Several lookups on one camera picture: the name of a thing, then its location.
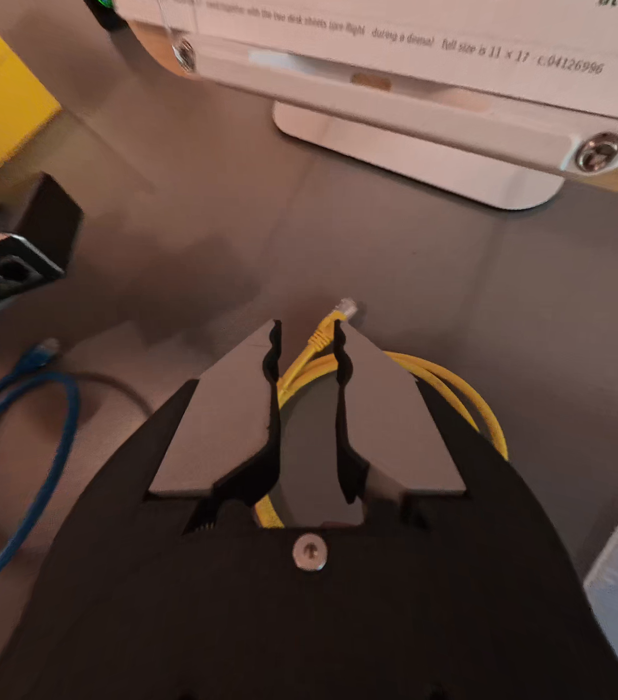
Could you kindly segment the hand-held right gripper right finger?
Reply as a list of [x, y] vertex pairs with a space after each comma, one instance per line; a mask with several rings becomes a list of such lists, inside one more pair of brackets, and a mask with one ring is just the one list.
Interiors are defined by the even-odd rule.
[[464, 480], [417, 379], [350, 324], [336, 321], [340, 490], [362, 515], [422, 498], [461, 499]]

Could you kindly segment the small black display device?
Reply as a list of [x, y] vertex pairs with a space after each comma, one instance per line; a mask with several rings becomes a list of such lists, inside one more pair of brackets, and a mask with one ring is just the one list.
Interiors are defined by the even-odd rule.
[[98, 24], [112, 34], [128, 28], [128, 22], [116, 12], [113, 1], [84, 1]]

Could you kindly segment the black network switch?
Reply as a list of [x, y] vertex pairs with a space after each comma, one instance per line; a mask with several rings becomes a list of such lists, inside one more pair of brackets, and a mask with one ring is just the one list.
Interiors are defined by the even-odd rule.
[[45, 172], [0, 188], [0, 308], [65, 278], [83, 217]]

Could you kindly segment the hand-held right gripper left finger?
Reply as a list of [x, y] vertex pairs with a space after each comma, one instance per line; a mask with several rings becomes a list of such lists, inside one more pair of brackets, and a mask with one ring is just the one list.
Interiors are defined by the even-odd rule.
[[152, 495], [259, 502], [279, 480], [279, 320], [199, 378], [149, 487]]

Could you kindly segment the printed instruction sheet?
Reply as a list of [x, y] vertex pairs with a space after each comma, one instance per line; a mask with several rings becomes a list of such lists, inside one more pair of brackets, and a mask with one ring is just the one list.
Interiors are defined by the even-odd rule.
[[192, 32], [618, 118], [618, 1], [184, 1]]

